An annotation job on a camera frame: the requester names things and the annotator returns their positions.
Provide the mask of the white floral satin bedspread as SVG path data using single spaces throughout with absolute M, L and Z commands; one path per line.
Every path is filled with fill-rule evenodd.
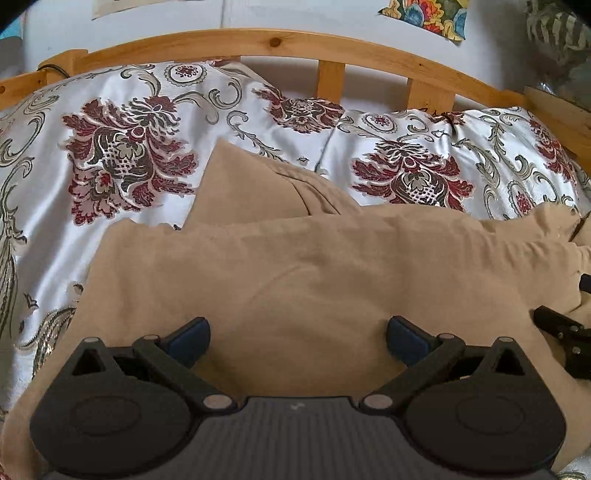
M 62 81 L 1 117 L 2 432 L 68 330 L 105 231 L 121 220 L 180 230 L 219 142 L 308 170 L 362 207 L 508 221 L 553 203 L 590 223 L 589 178 L 520 107 L 346 110 L 226 62 Z

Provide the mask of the colourful floral wall poster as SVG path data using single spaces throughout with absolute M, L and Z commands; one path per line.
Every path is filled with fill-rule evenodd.
M 469 0 L 391 0 L 379 14 L 458 44 L 466 39 L 468 7 Z

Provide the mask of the wooden bed frame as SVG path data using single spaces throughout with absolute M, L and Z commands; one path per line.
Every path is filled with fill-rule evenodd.
M 532 88 L 499 90 L 463 72 L 388 46 L 349 37 L 270 29 L 217 29 L 173 33 L 88 52 L 73 49 L 39 65 L 37 71 L 1 83 L 1 105 L 11 107 L 43 86 L 103 67 L 144 62 L 202 61 L 242 57 L 284 57 L 318 64 L 315 94 L 338 103 L 349 65 L 407 78 L 410 109 L 442 113 L 457 97 L 488 107 L 520 106 L 538 117 L 579 165 L 590 168 L 590 115 L 555 96 Z

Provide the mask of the girl drawing wall poster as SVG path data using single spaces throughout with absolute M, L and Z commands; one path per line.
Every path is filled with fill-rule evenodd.
M 223 2 L 219 1 L 93 1 L 91 20 L 98 20 L 115 14 L 132 15 L 141 19 L 181 19 L 201 14 L 218 14 Z

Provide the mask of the beige hooded sweatshirt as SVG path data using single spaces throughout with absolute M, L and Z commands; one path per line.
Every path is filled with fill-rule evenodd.
M 402 371 L 384 339 L 401 315 L 470 344 L 515 338 L 565 415 L 562 468 L 589 447 L 590 385 L 530 314 L 546 305 L 588 321 L 589 269 L 590 223 L 567 206 L 508 221 L 362 207 L 308 170 L 219 142 L 180 230 L 121 220 L 105 231 L 68 330 L 8 415 L 1 463 L 14 479 L 42 472 L 31 416 L 86 337 L 123 346 L 202 316 L 211 349 L 195 371 L 218 389 L 359 398 Z

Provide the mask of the grey green patterned curtain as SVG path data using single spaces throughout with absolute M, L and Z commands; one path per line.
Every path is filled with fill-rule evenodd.
M 539 89 L 590 109 L 590 26 L 566 1 L 527 1 L 526 32 L 540 57 Z

